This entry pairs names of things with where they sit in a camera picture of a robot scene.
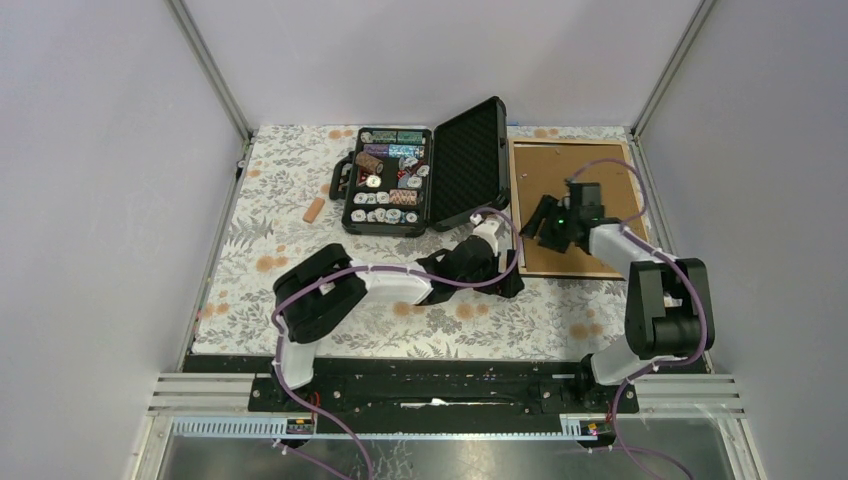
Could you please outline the wooden picture frame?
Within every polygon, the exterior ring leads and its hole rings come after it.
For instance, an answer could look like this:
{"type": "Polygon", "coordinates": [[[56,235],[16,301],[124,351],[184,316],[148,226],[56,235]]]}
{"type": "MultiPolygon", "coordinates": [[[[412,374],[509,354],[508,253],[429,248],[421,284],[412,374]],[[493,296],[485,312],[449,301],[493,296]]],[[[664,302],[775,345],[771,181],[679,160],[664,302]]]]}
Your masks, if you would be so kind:
{"type": "MultiPolygon", "coordinates": [[[[517,138],[509,140],[510,209],[516,226],[527,224],[545,194],[558,199],[567,194],[565,180],[586,163],[613,158],[634,164],[628,145],[616,140],[517,138]]],[[[601,185],[609,216],[627,218],[643,206],[638,181],[626,168],[596,165],[579,176],[601,185]]],[[[558,253],[524,239],[520,273],[535,277],[620,280],[622,276],[601,261],[572,246],[558,253]]]]}

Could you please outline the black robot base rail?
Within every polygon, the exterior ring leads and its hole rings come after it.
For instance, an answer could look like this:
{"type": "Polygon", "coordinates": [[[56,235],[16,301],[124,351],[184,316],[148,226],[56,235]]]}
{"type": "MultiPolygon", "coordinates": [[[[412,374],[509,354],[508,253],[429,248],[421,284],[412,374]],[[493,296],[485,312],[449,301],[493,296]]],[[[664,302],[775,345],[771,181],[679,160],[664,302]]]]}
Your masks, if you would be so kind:
{"type": "Polygon", "coordinates": [[[273,372],[251,385],[251,413],[303,413],[320,433],[556,434],[564,415],[639,410],[634,387],[595,383],[585,362],[319,358],[310,383],[287,395],[273,372]]]}

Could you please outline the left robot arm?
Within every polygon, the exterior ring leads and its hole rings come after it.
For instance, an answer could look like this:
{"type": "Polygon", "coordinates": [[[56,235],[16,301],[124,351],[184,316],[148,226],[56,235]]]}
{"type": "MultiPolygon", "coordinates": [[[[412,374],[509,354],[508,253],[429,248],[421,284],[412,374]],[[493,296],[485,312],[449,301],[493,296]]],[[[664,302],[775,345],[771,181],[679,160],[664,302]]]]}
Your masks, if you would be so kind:
{"type": "Polygon", "coordinates": [[[319,343],[363,303],[445,303],[461,290],[511,299],[523,291],[518,253],[471,235],[407,264],[368,264],[333,243],[279,277],[271,322],[278,330],[272,398],[288,411],[309,401],[319,343]]]}

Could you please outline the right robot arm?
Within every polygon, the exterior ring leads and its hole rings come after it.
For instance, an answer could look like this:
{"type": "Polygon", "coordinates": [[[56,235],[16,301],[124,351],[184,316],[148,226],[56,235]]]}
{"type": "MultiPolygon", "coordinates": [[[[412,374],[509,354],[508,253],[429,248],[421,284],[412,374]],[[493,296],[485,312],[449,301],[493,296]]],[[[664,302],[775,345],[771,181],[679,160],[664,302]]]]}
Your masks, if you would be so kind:
{"type": "Polygon", "coordinates": [[[612,400],[612,385],[661,366],[689,365],[711,347],[709,280],[703,261],[668,254],[607,216],[599,184],[568,187],[561,199],[541,197],[521,235],[559,253],[577,247],[627,282],[623,336],[587,356],[588,375],[573,386],[577,405],[597,412],[612,400]]]}

